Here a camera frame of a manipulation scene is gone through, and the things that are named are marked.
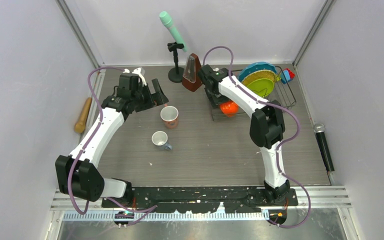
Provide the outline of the pink patterned mug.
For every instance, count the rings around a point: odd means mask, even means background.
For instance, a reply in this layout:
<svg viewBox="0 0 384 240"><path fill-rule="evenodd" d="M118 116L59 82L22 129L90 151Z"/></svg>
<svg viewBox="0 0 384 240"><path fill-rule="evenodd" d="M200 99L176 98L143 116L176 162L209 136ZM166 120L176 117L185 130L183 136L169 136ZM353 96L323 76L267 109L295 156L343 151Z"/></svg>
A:
<svg viewBox="0 0 384 240"><path fill-rule="evenodd" d="M166 105L160 111L160 118L168 129L175 129L179 123L179 111L174 106Z"/></svg>

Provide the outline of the orange bowl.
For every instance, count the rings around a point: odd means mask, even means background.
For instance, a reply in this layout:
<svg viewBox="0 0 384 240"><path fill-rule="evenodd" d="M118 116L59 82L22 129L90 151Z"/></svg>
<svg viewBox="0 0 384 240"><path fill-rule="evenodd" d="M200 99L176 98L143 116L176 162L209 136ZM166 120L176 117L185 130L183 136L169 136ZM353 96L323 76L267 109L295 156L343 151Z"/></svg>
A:
<svg viewBox="0 0 384 240"><path fill-rule="evenodd" d="M234 117L239 111L239 106L232 100L221 103L219 108L227 117Z"/></svg>

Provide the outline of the small blue-handled cup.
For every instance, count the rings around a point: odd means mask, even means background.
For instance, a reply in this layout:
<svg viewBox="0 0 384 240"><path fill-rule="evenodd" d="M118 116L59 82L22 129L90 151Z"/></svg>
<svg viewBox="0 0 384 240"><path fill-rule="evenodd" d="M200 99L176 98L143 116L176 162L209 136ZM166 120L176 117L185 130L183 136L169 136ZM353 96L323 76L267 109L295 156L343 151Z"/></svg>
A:
<svg viewBox="0 0 384 240"><path fill-rule="evenodd" d="M151 141L153 145L161 150L171 151L173 149L172 145L169 144L169 138L166 132L156 131L151 136Z"/></svg>

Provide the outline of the woven bamboo round tray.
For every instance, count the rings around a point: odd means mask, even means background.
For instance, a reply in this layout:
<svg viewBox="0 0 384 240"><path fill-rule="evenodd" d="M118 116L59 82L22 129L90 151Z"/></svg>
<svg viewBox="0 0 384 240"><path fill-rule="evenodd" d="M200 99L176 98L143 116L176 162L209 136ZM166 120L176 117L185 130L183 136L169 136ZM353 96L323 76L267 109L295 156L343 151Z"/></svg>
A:
<svg viewBox="0 0 384 240"><path fill-rule="evenodd" d="M271 80L273 83L275 83L276 74L274 71L268 70L268 69L258 70L245 76L241 83L244 86L247 86L250 83L260 79L268 79L268 80Z"/></svg>

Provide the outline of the blue polka dot plate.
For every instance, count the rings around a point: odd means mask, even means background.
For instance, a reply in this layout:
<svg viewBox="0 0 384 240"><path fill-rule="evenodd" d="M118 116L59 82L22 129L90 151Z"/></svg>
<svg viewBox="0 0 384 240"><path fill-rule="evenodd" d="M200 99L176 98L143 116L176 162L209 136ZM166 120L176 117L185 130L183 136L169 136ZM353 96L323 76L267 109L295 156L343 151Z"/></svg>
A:
<svg viewBox="0 0 384 240"><path fill-rule="evenodd" d="M277 74L276 67L265 61L259 61L252 63L248 66L246 66L238 75L237 79L242 82L248 75L257 72L257 71L262 71L262 70L269 70L275 74Z"/></svg>

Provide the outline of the lime green plate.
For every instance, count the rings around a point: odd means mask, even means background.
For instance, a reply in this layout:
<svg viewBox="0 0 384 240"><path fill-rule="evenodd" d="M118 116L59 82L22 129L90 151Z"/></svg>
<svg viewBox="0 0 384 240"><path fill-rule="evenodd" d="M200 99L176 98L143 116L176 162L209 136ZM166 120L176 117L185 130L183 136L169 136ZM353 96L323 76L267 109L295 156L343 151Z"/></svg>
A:
<svg viewBox="0 0 384 240"><path fill-rule="evenodd" d="M266 98L274 90L275 83L268 78L260 78L246 85L256 95Z"/></svg>

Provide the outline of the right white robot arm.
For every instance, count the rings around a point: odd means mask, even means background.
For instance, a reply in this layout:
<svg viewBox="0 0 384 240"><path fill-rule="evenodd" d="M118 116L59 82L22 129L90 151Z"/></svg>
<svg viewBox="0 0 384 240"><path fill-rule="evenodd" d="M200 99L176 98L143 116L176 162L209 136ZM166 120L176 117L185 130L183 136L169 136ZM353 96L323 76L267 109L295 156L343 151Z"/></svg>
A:
<svg viewBox="0 0 384 240"><path fill-rule="evenodd" d="M279 205L290 189L289 180L283 175L284 164L280 145L285 132L283 111L277 102L269 102L231 76L226 68L218 71L204 65L197 75L212 97L226 97L237 104L249 117L249 135L260 148L264 164L264 195L271 205Z"/></svg>

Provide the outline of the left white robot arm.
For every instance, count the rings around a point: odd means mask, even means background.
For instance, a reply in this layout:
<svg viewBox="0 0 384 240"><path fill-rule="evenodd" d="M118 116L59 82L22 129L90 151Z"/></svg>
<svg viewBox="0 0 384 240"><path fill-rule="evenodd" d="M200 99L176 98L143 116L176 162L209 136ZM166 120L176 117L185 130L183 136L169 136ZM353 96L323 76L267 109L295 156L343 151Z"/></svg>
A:
<svg viewBox="0 0 384 240"><path fill-rule="evenodd" d="M121 207L128 207L134 199L131 183L103 178L97 169L99 161L111 138L130 114L168 101L158 79L144 81L137 73L122 73L116 94L102 101L98 118L80 144L69 155L60 155L56 159L59 191L90 202L113 197Z"/></svg>

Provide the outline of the brown wooden metronome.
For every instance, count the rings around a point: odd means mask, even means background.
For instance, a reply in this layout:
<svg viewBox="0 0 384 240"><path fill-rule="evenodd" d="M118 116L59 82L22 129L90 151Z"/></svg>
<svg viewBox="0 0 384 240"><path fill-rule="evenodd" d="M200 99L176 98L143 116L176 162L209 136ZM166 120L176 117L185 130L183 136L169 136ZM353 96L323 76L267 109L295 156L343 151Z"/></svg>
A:
<svg viewBox="0 0 384 240"><path fill-rule="evenodd" d="M203 84L201 78L198 76L201 68L202 65L199 57L195 53L191 53L187 58L181 81L187 90L195 92Z"/></svg>

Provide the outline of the black microphone stand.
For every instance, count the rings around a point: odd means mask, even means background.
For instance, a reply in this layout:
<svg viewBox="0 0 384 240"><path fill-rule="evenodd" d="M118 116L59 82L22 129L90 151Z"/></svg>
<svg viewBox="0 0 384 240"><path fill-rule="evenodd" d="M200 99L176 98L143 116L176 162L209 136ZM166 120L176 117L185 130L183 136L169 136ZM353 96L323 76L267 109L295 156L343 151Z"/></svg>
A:
<svg viewBox="0 0 384 240"><path fill-rule="evenodd" d="M184 49L184 44L177 42L169 42L167 49L173 54L174 67L168 72L168 79L173 83L181 83L183 79L184 68L179 67L178 50Z"/></svg>

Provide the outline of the mint green microphone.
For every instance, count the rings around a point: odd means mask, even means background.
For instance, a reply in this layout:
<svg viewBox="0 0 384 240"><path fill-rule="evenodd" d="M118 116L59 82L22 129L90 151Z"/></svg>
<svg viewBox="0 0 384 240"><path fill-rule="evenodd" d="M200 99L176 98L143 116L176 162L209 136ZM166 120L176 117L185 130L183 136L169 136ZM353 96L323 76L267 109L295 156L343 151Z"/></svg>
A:
<svg viewBox="0 0 384 240"><path fill-rule="evenodd" d="M183 44L183 52L187 53L188 48L187 45L180 34L180 32L177 30L177 28L174 25L174 21L170 14L167 11L162 11L159 13L159 19L163 26L169 31L173 39L175 40L176 43L178 44Z"/></svg>

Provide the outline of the colourful toy blocks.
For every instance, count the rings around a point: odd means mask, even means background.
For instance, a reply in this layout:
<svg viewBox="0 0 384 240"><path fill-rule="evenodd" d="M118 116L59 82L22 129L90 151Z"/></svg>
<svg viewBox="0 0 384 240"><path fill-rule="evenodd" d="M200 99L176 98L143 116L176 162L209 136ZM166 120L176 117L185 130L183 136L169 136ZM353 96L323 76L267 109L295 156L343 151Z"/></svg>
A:
<svg viewBox="0 0 384 240"><path fill-rule="evenodd" d="M283 69L279 74L280 80L284 85L291 82L295 78L295 76L295 73L289 68Z"/></svg>

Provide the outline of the wooden rolling pin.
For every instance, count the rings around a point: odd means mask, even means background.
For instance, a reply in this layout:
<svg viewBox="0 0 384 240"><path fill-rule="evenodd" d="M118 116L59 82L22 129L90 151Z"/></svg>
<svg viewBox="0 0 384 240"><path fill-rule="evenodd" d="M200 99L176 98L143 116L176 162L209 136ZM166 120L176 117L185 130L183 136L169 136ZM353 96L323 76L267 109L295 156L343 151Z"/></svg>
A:
<svg viewBox="0 0 384 240"><path fill-rule="evenodd" d="M92 100L93 99L91 97L88 97L85 100L85 103L81 109L80 115L77 119L77 122L74 125L74 132L75 133L81 134L85 131L86 123L87 123L88 116L89 116L89 111L90 111L91 104L92 104Z"/></svg>

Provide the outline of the black handheld microphone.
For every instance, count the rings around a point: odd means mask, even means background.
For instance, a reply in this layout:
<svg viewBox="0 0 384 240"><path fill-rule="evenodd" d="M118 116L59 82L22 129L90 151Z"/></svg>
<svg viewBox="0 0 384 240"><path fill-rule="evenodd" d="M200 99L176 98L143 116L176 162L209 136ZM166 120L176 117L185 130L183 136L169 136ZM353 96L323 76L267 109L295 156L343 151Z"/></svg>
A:
<svg viewBox="0 0 384 240"><path fill-rule="evenodd" d="M315 138L319 147L319 151L323 160L323 164L327 172L335 170L332 157L330 154L329 146L325 135L325 126L321 123L316 123L313 126Z"/></svg>

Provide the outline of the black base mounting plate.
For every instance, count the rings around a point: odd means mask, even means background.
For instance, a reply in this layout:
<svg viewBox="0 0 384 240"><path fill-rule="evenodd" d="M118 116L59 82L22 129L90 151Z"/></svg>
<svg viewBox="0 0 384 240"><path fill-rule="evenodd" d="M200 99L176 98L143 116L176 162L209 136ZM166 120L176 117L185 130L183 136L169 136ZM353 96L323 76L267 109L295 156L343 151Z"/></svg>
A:
<svg viewBox="0 0 384 240"><path fill-rule="evenodd" d="M256 213L260 207L295 207L298 205L296 191L290 189L279 198L274 198L259 186L190 186L190 187L134 187L116 202L103 200L103 208L116 208L118 204L137 209L156 207L157 213L193 214Z"/></svg>

